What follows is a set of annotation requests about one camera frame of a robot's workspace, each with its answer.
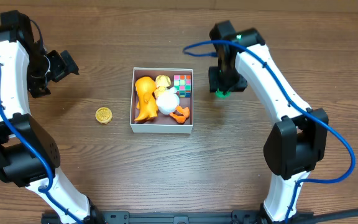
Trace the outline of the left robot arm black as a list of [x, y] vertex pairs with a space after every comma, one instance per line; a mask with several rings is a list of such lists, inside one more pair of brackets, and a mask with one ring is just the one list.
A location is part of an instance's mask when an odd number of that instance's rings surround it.
[[31, 115], [29, 98], [49, 95], [49, 82], [79, 72], [68, 52], [47, 51], [34, 39], [36, 27], [19, 11], [1, 14], [0, 180], [51, 206], [42, 223], [104, 223], [104, 215], [63, 173], [55, 140]]

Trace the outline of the yellow ridged round cap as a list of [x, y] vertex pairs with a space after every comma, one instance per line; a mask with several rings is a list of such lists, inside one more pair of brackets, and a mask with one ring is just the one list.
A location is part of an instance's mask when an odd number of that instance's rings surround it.
[[101, 124], [108, 124], [112, 120], [112, 112], [107, 107], [101, 107], [96, 110], [95, 112], [95, 118], [96, 120]]

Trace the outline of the multicolour puzzle cube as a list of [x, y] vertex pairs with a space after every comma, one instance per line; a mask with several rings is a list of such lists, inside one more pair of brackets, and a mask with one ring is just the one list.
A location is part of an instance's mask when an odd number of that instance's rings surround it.
[[174, 87], [180, 98], [190, 98], [192, 90], [191, 75], [174, 75]]

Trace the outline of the green ridged round cap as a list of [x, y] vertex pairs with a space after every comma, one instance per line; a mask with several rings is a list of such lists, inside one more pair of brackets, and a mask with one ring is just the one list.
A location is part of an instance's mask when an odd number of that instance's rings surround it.
[[215, 95], [216, 95], [217, 98], [225, 99], [225, 98], [228, 98], [231, 95], [231, 92], [230, 91], [217, 90], [215, 92]]

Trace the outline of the white duck plush toy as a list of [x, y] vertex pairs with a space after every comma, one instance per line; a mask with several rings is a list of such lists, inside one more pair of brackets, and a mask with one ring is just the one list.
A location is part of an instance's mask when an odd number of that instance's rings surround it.
[[156, 90], [154, 96], [158, 110], [170, 115], [178, 124], [184, 124], [190, 116], [189, 107], [182, 108], [175, 87], [170, 88], [171, 79], [166, 75], [159, 75], [155, 79]]

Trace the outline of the orange dinosaur toy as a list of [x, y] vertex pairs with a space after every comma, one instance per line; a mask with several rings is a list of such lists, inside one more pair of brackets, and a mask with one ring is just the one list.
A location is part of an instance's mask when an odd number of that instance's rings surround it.
[[156, 89], [156, 83], [150, 77], [142, 77], [135, 82], [135, 90], [139, 98], [137, 104], [139, 115], [134, 121], [150, 120], [158, 116], [158, 106], [154, 97]]

